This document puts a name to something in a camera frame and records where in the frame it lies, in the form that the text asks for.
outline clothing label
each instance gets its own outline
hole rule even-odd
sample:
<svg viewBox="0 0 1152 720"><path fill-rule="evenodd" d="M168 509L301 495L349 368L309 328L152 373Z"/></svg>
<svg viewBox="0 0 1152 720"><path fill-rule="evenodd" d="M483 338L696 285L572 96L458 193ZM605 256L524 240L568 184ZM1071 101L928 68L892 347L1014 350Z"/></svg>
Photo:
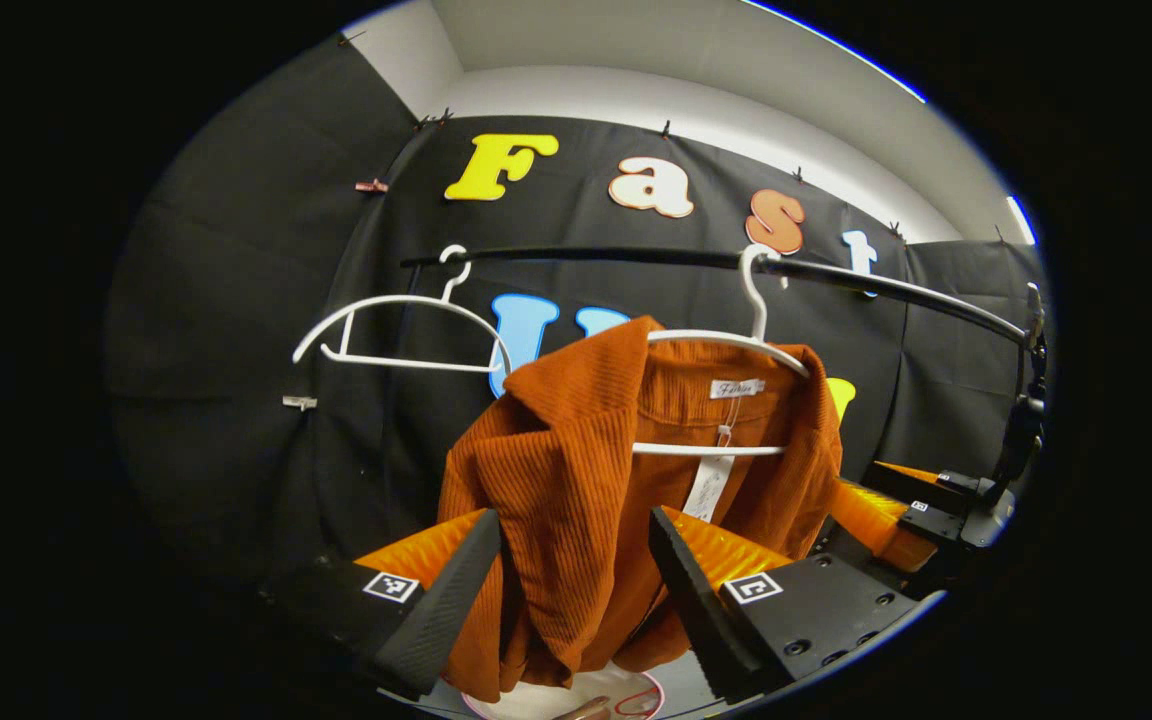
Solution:
<svg viewBox="0 0 1152 720"><path fill-rule="evenodd" d="M759 381L759 379L751 379L751 381L713 381L708 385L708 400L719 400L720 397L749 397L751 395L758 395L763 392L763 388L767 387L767 384Z"/></svg>
<svg viewBox="0 0 1152 720"><path fill-rule="evenodd" d="M735 455L700 458L700 468L696 469L696 479L691 483L691 495L687 497L687 502L682 506L685 515L707 523L713 518L718 497L727 487L727 477L732 475L732 462L735 461Z"/></svg>

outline hanger hook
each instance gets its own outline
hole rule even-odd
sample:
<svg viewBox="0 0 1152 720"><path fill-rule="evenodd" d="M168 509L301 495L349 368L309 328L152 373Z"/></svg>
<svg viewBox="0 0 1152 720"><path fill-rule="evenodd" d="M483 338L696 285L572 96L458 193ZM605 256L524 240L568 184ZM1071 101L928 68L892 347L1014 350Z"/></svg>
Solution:
<svg viewBox="0 0 1152 720"><path fill-rule="evenodd" d="M745 297L749 297L750 305L755 306L755 327L750 331L750 338L763 342L763 336L767 333L767 302L763 301L758 288L755 288L755 258L780 258L781 253L773 247L764 245L760 242L750 243L740 255L740 279L745 286Z"/></svg>
<svg viewBox="0 0 1152 720"><path fill-rule="evenodd" d="M438 256L439 263L447 263L447 259L452 257L453 252L468 252L463 245L447 245L444 248L444 253ZM470 265L469 260L465 260L465 270L462 270L460 275L447 281L444 285L444 302L450 302L452 288L465 282L465 278L470 276Z"/></svg>

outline yellow letter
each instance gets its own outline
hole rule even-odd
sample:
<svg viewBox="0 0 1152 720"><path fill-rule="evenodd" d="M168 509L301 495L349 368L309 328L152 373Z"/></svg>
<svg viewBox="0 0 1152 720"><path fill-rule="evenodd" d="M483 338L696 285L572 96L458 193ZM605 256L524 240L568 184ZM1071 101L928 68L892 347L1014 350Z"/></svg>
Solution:
<svg viewBox="0 0 1152 720"><path fill-rule="evenodd" d="M500 170L511 181L520 181L531 169L536 152L541 156L558 152L558 137L552 135L480 135L473 138L473 144L465 174L444 191L448 200L498 200L505 195L503 184L497 182ZM515 147L520 150L509 156Z"/></svg>
<svg viewBox="0 0 1152 720"><path fill-rule="evenodd" d="M838 410L838 423L842 424L842 414L846 414L847 404L856 397L856 386L842 378L826 378L824 381L829 386L833 407Z"/></svg>
<svg viewBox="0 0 1152 720"><path fill-rule="evenodd" d="M685 218L696 209L687 199L687 173L677 165L659 158L626 158L620 168L622 173L653 173L620 176L607 185L612 199L627 209L654 209L666 218Z"/></svg>

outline white wall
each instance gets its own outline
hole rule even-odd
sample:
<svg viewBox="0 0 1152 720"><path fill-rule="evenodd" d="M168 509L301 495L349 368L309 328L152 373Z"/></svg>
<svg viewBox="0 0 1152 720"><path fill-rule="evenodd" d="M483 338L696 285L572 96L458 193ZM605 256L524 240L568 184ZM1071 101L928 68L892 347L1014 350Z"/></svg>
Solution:
<svg viewBox="0 0 1152 720"><path fill-rule="evenodd" d="M749 24L749 28L740 26L744 29L736 35L750 44L773 41L776 51L783 53L786 43L794 41L791 50L799 54L799 61L795 63L797 67L804 63L806 53L817 58L813 61L828 60L840 65L836 70L831 70L838 74L840 81L826 83L831 92L840 92L838 85L861 83L864 85L861 90L876 97L876 101L900 106L901 122L887 127L885 131L890 132L890 142L884 143L884 137L866 137L864 146L890 154L888 146L908 147L910 138L922 132L925 136L919 136L923 145L931 143L935 151L932 156L926 149L918 151L925 156L925 165L904 156L893 156L884 165L819 126L751 99L753 94L748 92L749 88L761 88L765 83L750 85L752 81L749 76L755 69L726 68L723 59L733 56L730 50L718 55L707 52L703 61L692 63L695 68L672 73L675 76L698 73L696 77L705 78L705 83L666 77L658 71L626 69L649 67L645 63L666 68L667 65L660 63L668 58L662 60L662 55L682 50L669 46L667 41L662 44L662 37L652 38L654 45L662 47L646 55L642 46L632 47L623 37L616 41L614 33L597 32L571 32L571 36L579 37L570 38L559 50L562 33L554 35L554 29L571 29L570 23L564 24L568 20L576 26L581 26L581 22L586 26L591 22L604 22L594 18L589 8L582 10L581 3L541 3L544 13L539 13L539 5L515 3L513 0L465 0L464 3L411 0L363 18L344 32L354 36L366 29L364 35L353 40L353 46L389 82L416 118L439 115L444 108L450 108L456 118L550 115L605 120L650 129L662 128L664 120L668 119L672 135L749 156L786 172L803 168L808 182L850 202L879 222L900 222L901 233L909 242L993 238L993 225L1002 228L1006 240L1023 241L1024 233L1011 218L1006 205L1007 191L998 182L995 173L975 156L963 138L948 131L945 120L927 105L899 90L895 83L842 50L785 20L743 3L735 3L738 8L720 3L719 8L719 5L702 3L699 0L689 1L690 5L684 3L680 8L695 5L696 23L692 24L699 29L679 29L679 23L672 22L677 17L669 15L670 22L662 22L665 17L660 14L649 18L630 17L626 23L652 20L658 35L691 32L692 47L698 41L703 44L705 37L708 37L708 45L717 44L717 38L730 41L732 32L719 33L717 28L734 26L733 23ZM644 8L650 9L650 3L628 3L626 13L642 13ZM710 12L710 8L719 10ZM571 14L571 17L566 18L563 13ZM544 32L550 35L541 33L541 24ZM617 20L613 29L622 24ZM708 36L703 32L707 24ZM538 37L548 37L550 46L538 45ZM645 31L635 37L646 41ZM511 41L511 38L525 38L526 41ZM602 50L599 44L609 45ZM617 67L594 65L594 61L599 65L620 63L617 58L626 53L631 56L626 56L626 61ZM493 61L524 63L531 56L538 61L490 67ZM577 58L588 59L590 65L545 63L545 60ZM467 71L465 67L480 69ZM795 106L804 114L833 122L829 119L833 115L826 109L808 107L809 99L832 103L819 90L823 86L819 76L790 74L782 76L781 81L797 82L799 86L809 83L810 88L782 85L782 90L795 97ZM722 90L718 86L729 88ZM877 106L872 106L867 122L872 122L877 114ZM838 128L855 135L856 128L849 123L854 124L854 119L847 122L839 120ZM931 165L947 161L954 165L952 173L947 169L929 174ZM946 173L950 173L956 182L947 182L949 176Z"/></svg>

